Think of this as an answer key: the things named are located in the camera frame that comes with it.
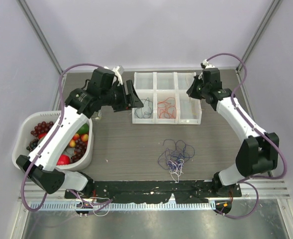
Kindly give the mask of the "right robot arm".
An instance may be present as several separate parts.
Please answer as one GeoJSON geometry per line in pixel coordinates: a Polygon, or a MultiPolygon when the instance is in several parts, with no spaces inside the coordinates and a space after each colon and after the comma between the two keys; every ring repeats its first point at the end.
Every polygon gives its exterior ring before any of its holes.
{"type": "Polygon", "coordinates": [[[206,68],[195,75],[187,95],[192,99],[205,100],[228,122],[241,141],[234,164],[213,176],[211,189],[216,196],[224,196],[231,186],[250,176],[276,169],[278,135],[267,133],[255,124],[232,91],[222,87],[218,68],[206,68]]]}

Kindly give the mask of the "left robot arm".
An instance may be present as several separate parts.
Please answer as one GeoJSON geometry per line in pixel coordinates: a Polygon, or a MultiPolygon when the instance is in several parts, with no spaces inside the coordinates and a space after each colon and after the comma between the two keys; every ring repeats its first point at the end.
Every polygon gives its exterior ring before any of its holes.
{"type": "Polygon", "coordinates": [[[41,143],[28,155],[16,159],[25,177],[47,194],[73,189],[81,198],[89,198],[93,192],[89,178],[83,173],[58,169],[57,162],[74,134],[104,106],[121,112],[141,108],[143,103],[131,80],[122,83],[117,72],[95,69],[86,87],[71,91],[60,116],[41,143]]]}

